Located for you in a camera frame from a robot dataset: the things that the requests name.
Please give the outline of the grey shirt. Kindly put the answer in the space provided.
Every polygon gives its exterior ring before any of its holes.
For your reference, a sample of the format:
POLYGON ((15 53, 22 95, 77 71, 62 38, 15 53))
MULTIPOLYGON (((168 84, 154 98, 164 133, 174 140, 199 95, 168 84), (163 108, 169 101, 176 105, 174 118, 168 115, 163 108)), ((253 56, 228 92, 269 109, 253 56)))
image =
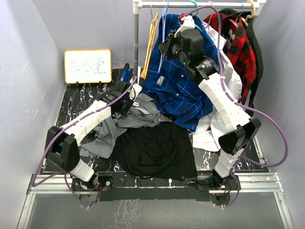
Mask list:
POLYGON ((96 139, 81 146, 80 155, 99 156, 108 159, 116 144, 116 139, 130 128, 154 127, 161 114, 154 99, 140 93, 127 114, 115 113, 98 124, 93 132, 96 139))

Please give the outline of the light blue wire hanger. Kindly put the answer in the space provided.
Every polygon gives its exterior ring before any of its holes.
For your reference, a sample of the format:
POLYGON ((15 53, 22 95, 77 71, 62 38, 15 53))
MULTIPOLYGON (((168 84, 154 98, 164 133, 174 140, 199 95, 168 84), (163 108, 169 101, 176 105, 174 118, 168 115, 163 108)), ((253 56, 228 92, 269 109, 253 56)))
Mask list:
MULTIPOLYGON (((163 9, 163 14, 162 14, 162 42, 165 41, 165 25, 166 25, 165 19, 166 19, 168 7, 169 7, 169 1, 167 1, 166 8, 163 9)), ((164 55, 161 53, 161 58, 160 58, 159 66, 158 66, 158 73, 160 73, 160 71, 161 71, 163 57, 164 57, 164 55)))

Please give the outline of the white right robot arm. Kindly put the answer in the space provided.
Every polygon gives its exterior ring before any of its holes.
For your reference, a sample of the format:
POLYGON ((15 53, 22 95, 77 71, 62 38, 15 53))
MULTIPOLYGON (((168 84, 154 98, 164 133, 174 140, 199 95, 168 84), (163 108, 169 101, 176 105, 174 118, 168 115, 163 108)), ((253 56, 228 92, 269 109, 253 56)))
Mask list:
POLYGON ((218 139, 221 152, 211 177, 217 189, 224 189, 229 185, 236 161, 258 132, 261 122, 258 118, 252 119, 229 98, 231 94, 226 90, 218 65, 203 54, 203 36, 197 29, 170 31, 158 48, 166 58, 183 64, 187 75, 208 96, 224 122, 226 133, 218 139))

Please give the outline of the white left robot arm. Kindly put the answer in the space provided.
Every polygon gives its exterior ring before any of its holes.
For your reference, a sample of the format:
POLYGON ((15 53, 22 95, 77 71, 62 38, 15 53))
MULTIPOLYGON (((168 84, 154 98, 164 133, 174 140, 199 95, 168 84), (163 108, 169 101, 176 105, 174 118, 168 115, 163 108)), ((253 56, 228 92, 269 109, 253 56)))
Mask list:
POLYGON ((47 133, 46 159, 80 179, 87 190, 96 189, 99 183, 96 172, 81 159, 79 145, 103 120, 114 113, 126 114, 141 90, 137 83, 119 81, 71 122, 61 127, 51 127, 47 133))

